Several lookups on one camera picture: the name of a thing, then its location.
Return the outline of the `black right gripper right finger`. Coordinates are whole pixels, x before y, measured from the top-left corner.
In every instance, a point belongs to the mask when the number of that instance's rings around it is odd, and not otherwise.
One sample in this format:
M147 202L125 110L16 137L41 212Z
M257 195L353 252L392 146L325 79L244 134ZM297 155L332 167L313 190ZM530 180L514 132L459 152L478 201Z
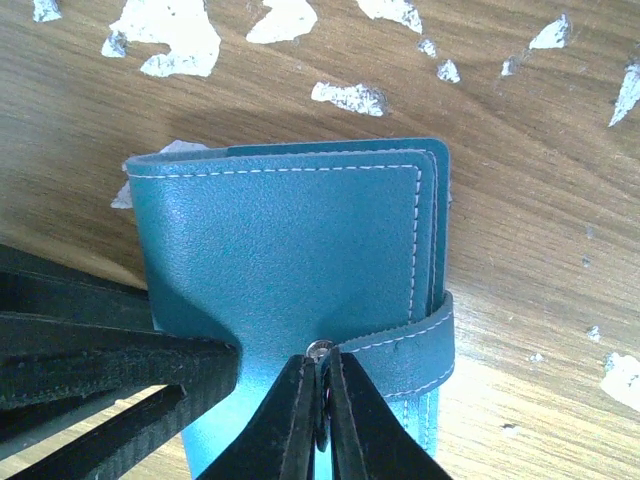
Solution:
M324 384L335 479L448 479L406 432L356 357L334 347Z

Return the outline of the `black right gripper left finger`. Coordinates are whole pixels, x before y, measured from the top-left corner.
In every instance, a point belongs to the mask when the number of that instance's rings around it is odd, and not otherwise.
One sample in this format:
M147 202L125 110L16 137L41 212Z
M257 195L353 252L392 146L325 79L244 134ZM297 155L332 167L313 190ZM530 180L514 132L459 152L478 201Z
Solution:
M304 480L314 474L316 366L292 356L247 426L201 479Z

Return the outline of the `blue card holder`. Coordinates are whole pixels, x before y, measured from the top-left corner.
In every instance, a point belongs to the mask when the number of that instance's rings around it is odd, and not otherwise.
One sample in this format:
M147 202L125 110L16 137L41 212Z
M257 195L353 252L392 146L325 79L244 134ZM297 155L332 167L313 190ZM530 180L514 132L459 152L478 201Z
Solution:
M442 141L172 144L125 170L155 327L241 352L235 390L183 430L193 475L247 425L287 359L325 343L354 354L436 452L439 388L455 365Z

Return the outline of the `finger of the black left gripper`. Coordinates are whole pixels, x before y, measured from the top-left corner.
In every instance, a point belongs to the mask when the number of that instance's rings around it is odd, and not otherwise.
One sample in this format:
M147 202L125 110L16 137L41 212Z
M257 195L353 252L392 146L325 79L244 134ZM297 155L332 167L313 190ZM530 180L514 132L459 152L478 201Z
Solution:
M1 310L76 324L153 328L146 291L3 245Z
M96 403L159 391L88 431L17 479L118 479L227 397L238 350L211 338L74 324L42 315L1 315L1 445L62 426Z

